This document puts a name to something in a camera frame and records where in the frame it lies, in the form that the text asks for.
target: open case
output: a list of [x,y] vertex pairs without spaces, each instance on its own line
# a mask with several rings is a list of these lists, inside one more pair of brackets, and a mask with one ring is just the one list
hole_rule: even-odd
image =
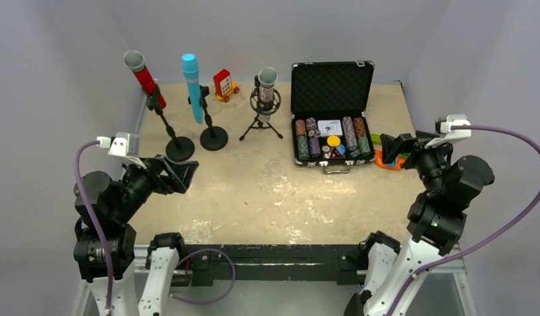
[[[374,161],[375,150],[365,117],[374,70],[375,64],[371,61],[307,62],[292,65],[291,128],[296,165],[322,166],[323,172],[329,174],[348,173],[352,165],[361,165]],[[352,122],[356,118],[363,118],[365,133],[362,137],[367,139],[366,143],[369,146],[365,151],[358,146],[358,149],[360,149],[359,155],[352,157],[349,152],[346,152],[344,157],[340,155],[334,158],[325,157],[322,150],[320,157],[311,155],[306,158],[302,154],[300,155],[296,133],[296,122],[298,120],[314,118],[318,125],[319,121],[339,120],[342,123],[344,117],[350,117]],[[346,149],[345,127],[341,129],[342,135],[338,135],[338,137],[341,144],[344,145],[344,149]],[[317,138],[320,148],[328,145],[327,137],[321,136]],[[329,168],[329,166],[333,165],[344,165],[346,168],[340,170]]]

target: red microphone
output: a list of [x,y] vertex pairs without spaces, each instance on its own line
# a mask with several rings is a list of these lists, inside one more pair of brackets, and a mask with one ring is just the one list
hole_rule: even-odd
[[[139,51],[131,49],[124,54],[123,59],[124,65],[128,69],[132,70],[134,76],[136,77],[136,79],[138,79],[138,82],[142,86],[142,89],[148,95],[153,95],[157,84],[155,83],[155,81],[153,81],[153,78],[149,74],[148,68],[146,68],[146,64],[144,62],[144,55],[141,54]],[[164,109],[166,103],[161,93],[157,97],[157,100],[159,101],[161,108]]]

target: black briefcase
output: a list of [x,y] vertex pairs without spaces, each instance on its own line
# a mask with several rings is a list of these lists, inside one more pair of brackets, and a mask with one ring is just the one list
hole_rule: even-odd
[[[292,65],[291,129],[296,165],[320,166],[326,174],[348,173],[352,165],[375,160],[365,117],[374,70],[371,61]],[[330,167],[335,165],[345,168]]]

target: worn table surface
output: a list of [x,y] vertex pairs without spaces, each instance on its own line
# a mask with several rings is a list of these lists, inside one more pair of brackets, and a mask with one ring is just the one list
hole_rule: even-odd
[[[288,84],[276,85],[283,102],[270,122],[284,139],[271,130],[251,130],[239,142],[255,117],[248,105],[253,87],[242,84],[239,94],[221,103],[210,86],[209,113],[214,125],[229,134],[227,146],[212,152],[200,145],[205,125],[194,121],[186,86],[161,85],[166,117],[179,136],[193,140],[191,160],[200,167],[186,194],[154,194],[137,212],[131,221],[137,243],[148,243],[162,232],[181,232],[185,242],[195,244],[353,244],[376,230],[401,240],[408,209],[423,191],[417,173],[388,171],[373,163],[334,175],[324,175],[319,167],[297,167]],[[414,133],[398,84],[372,85],[366,113],[374,134]],[[160,118],[149,112],[140,156],[164,153],[168,141]]]

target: white wall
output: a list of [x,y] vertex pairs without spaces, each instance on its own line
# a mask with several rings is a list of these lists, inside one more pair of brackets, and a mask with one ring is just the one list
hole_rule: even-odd
[[[0,0],[0,315],[68,315],[80,279],[72,162],[142,103],[103,0]],[[82,172],[118,164],[90,149]]]
[[[442,114],[510,128],[540,143],[540,0],[451,1],[407,80],[416,128]],[[495,183],[472,202],[468,248],[508,222],[540,187],[540,159],[508,136],[472,132],[456,157],[474,154]],[[507,234],[466,258],[480,315],[540,315],[540,205]]]
[[251,82],[264,67],[290,80],[291,64],[372,60],[375,80],[404,79],[449,0],[110,0],[119,28],[153,75],[183,81],[180,58],[197,55],[200,76],[222,68]]

